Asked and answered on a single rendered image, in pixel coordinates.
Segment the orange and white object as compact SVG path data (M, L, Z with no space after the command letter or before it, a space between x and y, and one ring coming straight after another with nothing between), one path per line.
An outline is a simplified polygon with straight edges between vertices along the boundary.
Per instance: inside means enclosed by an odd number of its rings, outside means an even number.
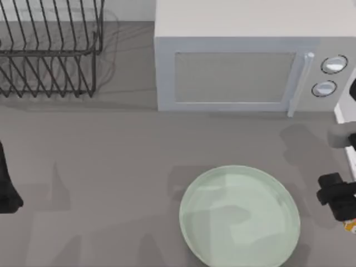
M356 234L356 219L351 219L343 222L343 227L345 231Z

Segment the pale green round plate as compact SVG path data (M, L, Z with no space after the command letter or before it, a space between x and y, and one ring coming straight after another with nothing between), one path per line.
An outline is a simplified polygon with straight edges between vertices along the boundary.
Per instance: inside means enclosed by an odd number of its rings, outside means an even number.
M300 237L290 192L259 169L220 166L199 175L179 208L182 236L208 267L281 267Z

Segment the small microwave knob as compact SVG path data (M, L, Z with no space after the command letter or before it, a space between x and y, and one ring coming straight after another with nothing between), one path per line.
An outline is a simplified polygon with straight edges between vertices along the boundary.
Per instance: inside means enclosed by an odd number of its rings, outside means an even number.
M324 81L316 83L311 92L315 97L327 97L332 95L337 90L337 84L333 81Z

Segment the large microwave knob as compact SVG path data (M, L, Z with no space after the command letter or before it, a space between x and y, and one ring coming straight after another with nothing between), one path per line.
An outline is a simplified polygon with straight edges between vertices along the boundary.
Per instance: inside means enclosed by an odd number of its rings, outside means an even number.
M343 55L328 57L321 63L322 72L333 75L341 72L348 65L348 59Z

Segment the microwave oven door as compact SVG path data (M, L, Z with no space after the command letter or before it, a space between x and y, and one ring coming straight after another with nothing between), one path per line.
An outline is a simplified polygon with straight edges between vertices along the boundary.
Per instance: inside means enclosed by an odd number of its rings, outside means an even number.
M307 37L156 37L160 111L285 112L304 65Z

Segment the pale microwave oven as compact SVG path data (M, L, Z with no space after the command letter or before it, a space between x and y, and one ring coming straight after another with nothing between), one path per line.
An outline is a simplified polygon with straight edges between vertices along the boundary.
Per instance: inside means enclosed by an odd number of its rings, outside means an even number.
M307 37L319 40L296 112L332 112L356 68L356 0L156 0L156 37ZM348 65L329 75L328 57ZM312 87L333 81L337 90L315 97Z

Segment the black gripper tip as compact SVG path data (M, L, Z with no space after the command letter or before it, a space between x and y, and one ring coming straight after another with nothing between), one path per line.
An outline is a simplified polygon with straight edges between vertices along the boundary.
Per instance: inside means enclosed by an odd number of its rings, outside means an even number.
M10 178L3 144L0 142L0 214L14 214L23 204Z

